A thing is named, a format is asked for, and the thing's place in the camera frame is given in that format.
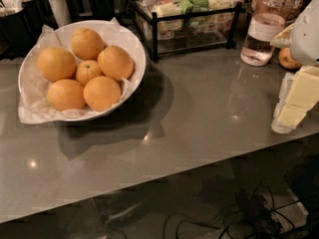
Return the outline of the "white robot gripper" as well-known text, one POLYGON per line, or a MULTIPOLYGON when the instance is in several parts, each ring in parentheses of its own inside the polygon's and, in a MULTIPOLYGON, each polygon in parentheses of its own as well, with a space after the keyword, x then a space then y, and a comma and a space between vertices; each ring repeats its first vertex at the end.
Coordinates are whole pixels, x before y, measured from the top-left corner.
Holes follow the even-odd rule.
POLYGON ((293 59, 302 65, 282 80, 279 102, 275 107, 271 128, 277 133, 295 130, 319 102, 319 0, 311 0, 295 23, 290 24, 271 41, 270 45, 290 47, 293 59))

